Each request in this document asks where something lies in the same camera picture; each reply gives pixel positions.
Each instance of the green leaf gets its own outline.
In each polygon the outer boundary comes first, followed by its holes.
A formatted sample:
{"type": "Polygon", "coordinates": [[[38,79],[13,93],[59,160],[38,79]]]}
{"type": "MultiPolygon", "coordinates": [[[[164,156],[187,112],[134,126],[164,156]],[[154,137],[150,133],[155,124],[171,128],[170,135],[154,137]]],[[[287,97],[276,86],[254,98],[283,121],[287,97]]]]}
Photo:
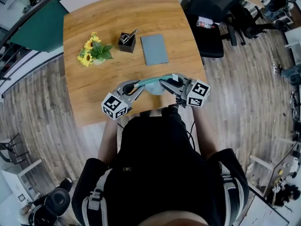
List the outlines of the green leaf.
{"type": "Polygon", "coordinates": [[[110,53],[110,51],[108,51],[108,52],[106,52],[106,53],[102,53],[105,57],[105,59],[113,59],[112,58],[112,55],[111,55],[111,53],[110,53]]]}
{"type": "Polygon", "coordinates": [[[93,41],[92,45],[93,45],[93,50],[100,51],[100,52],[103,51],[103,45],[100,42],[93,41]]]}
{"type": "Polygon", "coordinates": [[[85,55],[85,52],[86,52],[86,51],[82,48],[82,49],[80,50],[80,52],[79,52],[79,56],[83,58],[84,55],[85,55]]]}
{"type": "Polygon", "coordinates": [[[111,56],[111,53],[109,51],[107,53],[101,53],[99,55],[99,57],[105,58],[105,59],[113,59],[112,56],[111,56]]]}
{"type": "Polygon", "coordinates": [[[94,51],[94,50],[91,50],[91,56],[93,57],[93,58],[97,58],[97,56],[100,54],[99,52],[96,52],[96,51],[94,51]]]}
{"type": "Polygon", "coordinates": [[[105,45],[104,48],[103,48],[103,50],[102,50],[102,52],[103,52],[104,54],[106,54],[107,52],[110,51],[110,49],[111,49],[112,47],[113,47],[113,45],[111,45],[111,44],[105,45]]]}

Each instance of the flower pot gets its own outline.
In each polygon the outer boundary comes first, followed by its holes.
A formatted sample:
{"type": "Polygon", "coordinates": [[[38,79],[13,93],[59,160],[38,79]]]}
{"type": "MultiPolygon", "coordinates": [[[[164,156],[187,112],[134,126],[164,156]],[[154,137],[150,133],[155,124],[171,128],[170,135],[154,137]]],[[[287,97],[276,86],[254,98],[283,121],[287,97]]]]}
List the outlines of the flower pot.
{"type": "Polygon", "coordinates": [[[93,64],[95,65],[101,65],[102,63],[104,63],[106,61],[105,58],[99,58],[93,61],[93,64]]]}

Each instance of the box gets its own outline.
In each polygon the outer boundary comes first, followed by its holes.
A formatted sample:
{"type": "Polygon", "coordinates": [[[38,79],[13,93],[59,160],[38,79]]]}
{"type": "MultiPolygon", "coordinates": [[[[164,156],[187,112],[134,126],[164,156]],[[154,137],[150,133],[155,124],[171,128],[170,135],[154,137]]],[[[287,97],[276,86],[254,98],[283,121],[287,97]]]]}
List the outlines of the box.
{"type": "MultiPolygon", "coordinates": [[[[129,34],[129,33],[122,32],[120,36],[122,36],[124,34],[129,34]]],[[[135,44],[136,44],[136,36],[135,35],[132,38],[130,38],[130,40],[126,44],[123,44],[121,42],[121,40],[118,41],[119,50],[123,51],[123,52],[128,52],[128,53],[133,53],[135,44]]]]}

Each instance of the teal object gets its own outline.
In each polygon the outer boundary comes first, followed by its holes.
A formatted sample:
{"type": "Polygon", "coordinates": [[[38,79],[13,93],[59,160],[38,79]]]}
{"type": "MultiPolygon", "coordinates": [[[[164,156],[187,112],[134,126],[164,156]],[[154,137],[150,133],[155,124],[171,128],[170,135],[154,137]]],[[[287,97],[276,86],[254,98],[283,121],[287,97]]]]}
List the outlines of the teal object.
{"type": "Polygon", "coordinates": [[[172,79],[172,78],[173,78],[172,75],[164,75],[161,77],[155,77],[155,78],[151,78],[151,79],[141,80],[138,82],[138,86],[147,85],[150,83],[155,83],[159,80],[168,80],[168,79],[172,79]]]}
{"type": "Polygon", "coordinates": [[[13,35],[11,42],[41,52],[63,45],[64,16],[68,11],[52,0],[31,16],[13,35]]]}
{"type": "Polygon", "coordinates": [[[155,77],[155,78],[150,78],[146,80],[139,81],[135,86],[139,87],[142,85],[145,85],[145,89],[150,92],[152,95],[163,95],[165,92],[165,89],[161,86],[159,80],[168,80],[172,79],[172,75],[164,75],[161,77],[155,77]]]}

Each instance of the gray notebook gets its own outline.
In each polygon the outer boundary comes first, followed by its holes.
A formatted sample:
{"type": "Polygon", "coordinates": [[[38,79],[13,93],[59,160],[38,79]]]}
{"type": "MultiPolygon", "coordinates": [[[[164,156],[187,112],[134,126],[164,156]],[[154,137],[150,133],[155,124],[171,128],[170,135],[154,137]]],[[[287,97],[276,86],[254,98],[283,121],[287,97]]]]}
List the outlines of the gray notebook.
{"type": "Polygon", "coordinates": [[[141,37],[141,43],[146,65],[168,63],[162,34],[141,37]]]}

